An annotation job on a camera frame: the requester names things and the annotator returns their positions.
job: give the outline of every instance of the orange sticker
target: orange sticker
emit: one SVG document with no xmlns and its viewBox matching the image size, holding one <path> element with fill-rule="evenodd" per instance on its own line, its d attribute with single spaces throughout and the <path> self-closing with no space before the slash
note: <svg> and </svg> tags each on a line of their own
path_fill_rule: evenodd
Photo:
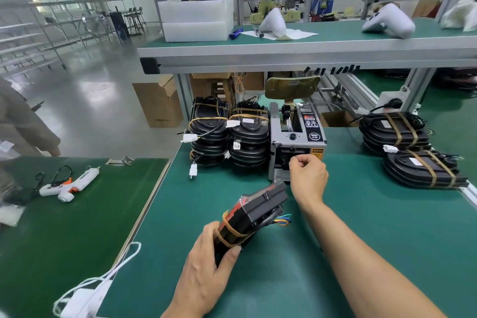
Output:
<svg viewBox="0 0 477 318">
<path fill-rule="evenodd" d="M 321 159 L 323 157 L 323 151 L 325 151 L 325 149 L 312 149 L 310 153 Z"/>
</svg>

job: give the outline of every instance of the blue pen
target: blue pen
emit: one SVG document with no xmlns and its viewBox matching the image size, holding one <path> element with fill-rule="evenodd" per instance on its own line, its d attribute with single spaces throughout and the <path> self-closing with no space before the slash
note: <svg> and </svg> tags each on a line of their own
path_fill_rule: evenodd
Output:
<svg viewBox="0 0 477 318">
<path fill-rule="evenodd" d="M 243 32 L 243 28 L 237 29 L 236 31 L 230 33 L 229 34 L 230 39 L 237 38 L 240 35 L 241 32 Z"/>
</svg>

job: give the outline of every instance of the white power adapter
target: white power adapter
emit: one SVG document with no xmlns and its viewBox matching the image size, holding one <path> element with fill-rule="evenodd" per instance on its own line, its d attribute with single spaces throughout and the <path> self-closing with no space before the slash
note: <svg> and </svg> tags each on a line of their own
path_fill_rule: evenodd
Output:
<svg viewBox="0 0 477 318">
<path fill-rule="evenodd" d="M 94 289 L 80 288 L 70 298 L 60 318 L 94 318 L 103 302 L 112 280 L 108 280 L 97 292 Z"/>
</svg>

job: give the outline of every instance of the white cloth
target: white cloth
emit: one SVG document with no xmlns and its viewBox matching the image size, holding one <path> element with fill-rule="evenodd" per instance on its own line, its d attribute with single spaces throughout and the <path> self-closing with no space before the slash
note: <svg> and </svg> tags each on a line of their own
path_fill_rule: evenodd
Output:
<svg viewBox="0 0 477 318">
<path fill-rule="evenodd" d="M 475 0 L 459 0 L 455 7 L 448 10 L 441 20 L 443 28 L 463 28 L 470 32 L 477 28 L 477 2 Z"/>
<path fill-rule="evenodd" d="M 241 34 L 246 34 L 248 36 L 259 38 L 259 36 L 254 30 L 250 32 L 242 32 Z M 302 38 L 307 38 L 307 37 L 317 36 L 317 35 L 318 33 L 302 32 L 299 29 L 287 29 L 286 34 L 281 37 L 277 37 L 272 32 L 263 33 L 263 37 L 265 39 L 271 39 L 271 40 L 296 40 L 296 39 L 302 39 Z"/>
</svg>

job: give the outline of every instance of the gray machine body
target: gray machine body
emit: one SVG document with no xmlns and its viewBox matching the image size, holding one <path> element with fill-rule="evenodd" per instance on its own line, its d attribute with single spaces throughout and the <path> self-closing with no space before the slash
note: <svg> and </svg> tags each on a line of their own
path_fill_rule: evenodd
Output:
<svg viewBox="0 0 477 318">
<path fill-rule="evenodd" d="M 296 103 L 293 113 L 294 132 L 282 131 L 278 104 L 270 104 L 270 164 L 269 180 L 290 181 L 288 163 L 295 155 L 313 154 L 321 158 L 326 147 L 323 126 L 313 104 Z"/>
</svg>

